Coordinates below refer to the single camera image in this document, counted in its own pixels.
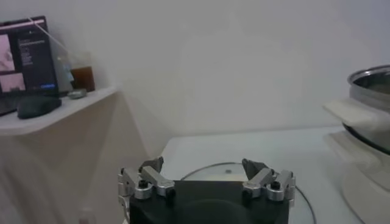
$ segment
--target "white table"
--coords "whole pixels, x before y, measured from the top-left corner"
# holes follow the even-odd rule
[[[322,139],[340,130],[342,127],[173,138],[162,153],[161,174],[179,180],[214,163],[239,163],[243,158],[264,162],[276,171],[294,172],[318,224],[361,224],[341,195],[344,166]]]

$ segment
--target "white shelf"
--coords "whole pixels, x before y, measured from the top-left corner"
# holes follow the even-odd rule
[[[98,89],[88,93],[84,98],[71,100],[68,97],[62,98],[62,106],[44,116],[21,120],[17,113],[0,117],[0,136],[25,135],[44,129],[90,105],[111,96],[117,91],[115,87]]]

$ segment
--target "laptop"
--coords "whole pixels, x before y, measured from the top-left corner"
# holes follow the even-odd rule
[[[44,16],[32,20],[48,31]],[[59,93],[49,37],[34,23],[0,23],[0,116],[16,111],[24,96]]]

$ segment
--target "white wall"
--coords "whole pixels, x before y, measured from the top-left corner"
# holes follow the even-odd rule
[[[133,116],[155,156],[178,135],[337,124],[321,105],[348,94],[351,72],[388,63],[389,6],[385,0],[0,0],[0,20],[46,15],[67,46],[90,51],[97,84],[121,85],[132,114],[120,119]],[[127,143],[119,138],[107,147]]]

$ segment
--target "black screw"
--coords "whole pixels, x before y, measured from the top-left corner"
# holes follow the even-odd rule
[[[145,180],[140,180],[140,182],[138,182],[138,188],[140,188],[140,189],[145,189],[145,188],[147,188],[147,181],[145,181]]]
[[[166,202],[166,205],[168,206],[168,207],[172,207],[172,206],[174,206],[174,203],[175,203],[175,196],[176,196],[176,191],[175,191],[175,189],[168,189],[168,190],[166,190],[166,192],[165,192],[165,194],[166,194],[166,200],[165,200],[165,202]]]
[[[271,189],[272,189],[272,190],[275,190],[275,191],[280,190],[280,183],[277,182],[277,181],[272,182],[272,183],[271,183]]]
[[[243,205],[244,206],[249,206],[251,201],[252,201],[252,192],[250,191],[243,191],[243,196],[242,196],[242,199],[243,199]]]

